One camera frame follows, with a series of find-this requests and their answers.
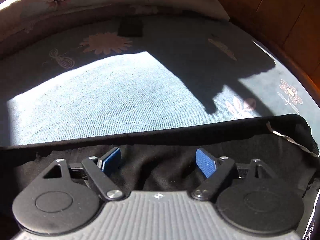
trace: black fabric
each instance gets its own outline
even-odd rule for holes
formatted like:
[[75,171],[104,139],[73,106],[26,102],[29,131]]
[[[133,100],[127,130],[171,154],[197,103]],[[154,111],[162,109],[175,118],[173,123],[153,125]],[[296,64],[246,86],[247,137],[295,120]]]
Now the black fabric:
[[120,147],[123,163],[111,179],[126,194],[134,189],[193,190],[205,179],[195,163],[196,149],[203,147],[214,156],[228,156],[237,163],[262,159],[302,197],[318,169],[318,158],[271,134],[267,122],[318,153],[310,128],[298,115],[8,147],[1,151],[0,179],[6,193],[0,195],[0,212],[12,216],[15,196],[55,159],[79,163],[92,155],[100,157],[114,146]]

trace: gray gripper base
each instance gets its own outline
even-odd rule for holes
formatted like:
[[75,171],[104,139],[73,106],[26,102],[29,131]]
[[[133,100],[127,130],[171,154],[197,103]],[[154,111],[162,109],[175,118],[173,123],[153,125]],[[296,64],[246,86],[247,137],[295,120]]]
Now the gray gripper base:
[[299,240],[282,236],[250,236],[223,221],[210,202],[187,192],[133,191],[129,198],[108,202],[89,225],[62,236],[21,232],[16,240]]

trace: blue fabric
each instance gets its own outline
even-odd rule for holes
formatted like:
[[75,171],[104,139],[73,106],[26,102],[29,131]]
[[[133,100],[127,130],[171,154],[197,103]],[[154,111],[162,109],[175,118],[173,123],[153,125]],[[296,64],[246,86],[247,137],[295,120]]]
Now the blue fabric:
[[[320,141],[319,107],[290,71],[250,35],[231,23],[204,18],[141,19],[143,37],[130,38],[131,46],[122,47],[119,54],[83,52],[88,46],[80,45],[89,35],[116,32],[119,21],[109,20],[52,35],[2,60],[1,145],[296,110]],[[53,49],[57,56],[49,55]],[[63,58],[70,64],[73,60],[74,66],[63,68]]]
[[217,169],[215,161],[210,159],[210,157],[200,149],[196,151],[196,164],[206,178],[210,177]]

